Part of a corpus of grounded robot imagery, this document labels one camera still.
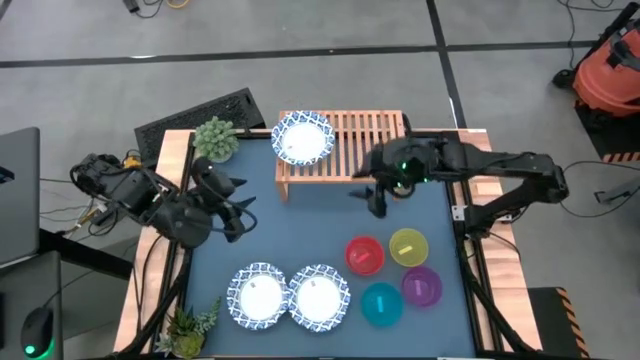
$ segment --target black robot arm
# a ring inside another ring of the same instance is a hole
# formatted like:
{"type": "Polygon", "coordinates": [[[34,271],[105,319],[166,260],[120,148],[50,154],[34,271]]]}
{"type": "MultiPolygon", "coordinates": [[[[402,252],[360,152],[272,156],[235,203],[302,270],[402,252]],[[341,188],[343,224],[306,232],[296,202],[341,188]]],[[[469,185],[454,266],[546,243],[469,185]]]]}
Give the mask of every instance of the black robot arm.
{"type": "Polygon", "coordinates": [[[466,143],[411,137],[377,144],[354,174],[354,177],[373,177],[374,190],[367,188],[351,195],[366,199],[369,210],[382,218],[386,216],[385,191],[394,197],[406,198],[422,182],[457,182],[478,175],[523,178],[524,181],[488,204],[454,207],[454,220],[464,223],[467,234],[484,236],[503,216],[515,215],[534,202],[559,203],[569,195],[562,169],[548,155],[489,152],[466,143]]]}
{"type": "Polygon", "coordinates": [[[181,193],[155,172],[140,166],[124,167],[113,155],[90,154],[70,171],[71,181],[82,192],[104,200],[140,225],[152,226],[186,248],[201,245],[211,231],[222,232],[227,241],[234,242],[255,228],[257,219],[246,210],[255,197],[240,203],[228,200],[245,180],[216,171],[206,158],[196,159],[190,174],[196,186],[181,193]],[[254,220],[248,229],[240,221],[243,212],[254,220]],[[220,216],[224,229],[213,227],[213,215],[220,216]]]}

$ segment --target blue and white plate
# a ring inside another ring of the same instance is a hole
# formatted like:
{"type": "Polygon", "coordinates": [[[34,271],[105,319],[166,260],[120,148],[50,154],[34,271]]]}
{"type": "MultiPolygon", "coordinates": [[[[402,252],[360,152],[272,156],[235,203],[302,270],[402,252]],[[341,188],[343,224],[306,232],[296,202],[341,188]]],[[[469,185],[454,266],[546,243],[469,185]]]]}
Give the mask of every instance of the blue and white plate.
{"type": "Polygon", "coordinates": [[[249,330],[273,326],[289,308],[290,298],[284,273],[263,262],[238,271],[227,289],[231,317],[249,330]]]}
{"type": "Polygon", "coordinates": [[[291,165],[316,163],[331,153],[335,141],[329,120],[313,111],[288,113],[271,131],[273,151],[291,165]]]}
{"type": "Polygon", "coordinates": [[[328,265],[311,265],[289,281],[293,320],[313,332],[325,332],[342,322],[351,294],[347,282],[328,265]]]}

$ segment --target green indicator light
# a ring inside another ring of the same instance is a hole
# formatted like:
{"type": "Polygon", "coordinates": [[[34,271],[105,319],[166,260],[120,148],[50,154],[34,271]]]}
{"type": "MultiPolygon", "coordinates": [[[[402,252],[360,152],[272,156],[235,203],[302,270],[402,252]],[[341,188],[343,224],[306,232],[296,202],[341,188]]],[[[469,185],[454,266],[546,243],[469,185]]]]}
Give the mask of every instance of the green indicator light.
{"type": "Polygon", "coordinates": [[[50,359],[51,356],[53,355],[54,348],[55,348],[55,339],[51,339],[51,342],[49,343],[49,347],[47,348],[47,350],[42,355],[36,358],[30,356],[36,352],[35,346],[27,345],[27,347],[24,348],[24,352],[29,356],[30,359],[47,360],[47,359],[50,359]]]}

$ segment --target small plant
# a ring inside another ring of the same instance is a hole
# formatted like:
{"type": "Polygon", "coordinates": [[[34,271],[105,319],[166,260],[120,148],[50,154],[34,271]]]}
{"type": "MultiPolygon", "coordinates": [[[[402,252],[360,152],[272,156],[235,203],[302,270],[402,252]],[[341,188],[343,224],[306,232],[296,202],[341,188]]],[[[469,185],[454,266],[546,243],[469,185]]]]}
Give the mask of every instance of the small plant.
{"type": "Polygon", "coordinates": [[[239,143],[235,136],[233,123],[222,121],[214,116],[196,128],[196,139],[193,145],[202,156],[213,162],[225,162],[238,151],[239,143]]]}
{"type": "Polygon", "coordinates": [[[176,308],[174,316],[169,316],[167,334],[160,334],[160,340],[155,344],[156,351],[169,353],[191,360],[200,354],[204,345],[205,335],[216,324],[218,311],[220,311],[220,298],[207,312],[193,316],[193,309],[184,312],[176,308]]]}

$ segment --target computer mouse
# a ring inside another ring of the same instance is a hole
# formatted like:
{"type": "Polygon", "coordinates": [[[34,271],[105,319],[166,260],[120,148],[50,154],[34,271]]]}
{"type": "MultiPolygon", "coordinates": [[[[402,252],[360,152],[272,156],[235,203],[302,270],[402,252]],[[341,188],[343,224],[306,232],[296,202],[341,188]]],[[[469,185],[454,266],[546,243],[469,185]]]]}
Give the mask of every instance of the computer mouse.
{"type": "Polygon", "coordinates": [[[29,313],[22,324],[20,343],[24,354],[29,358],[42,356],[53,339],[53,312],[39,307],[29,313]]]}

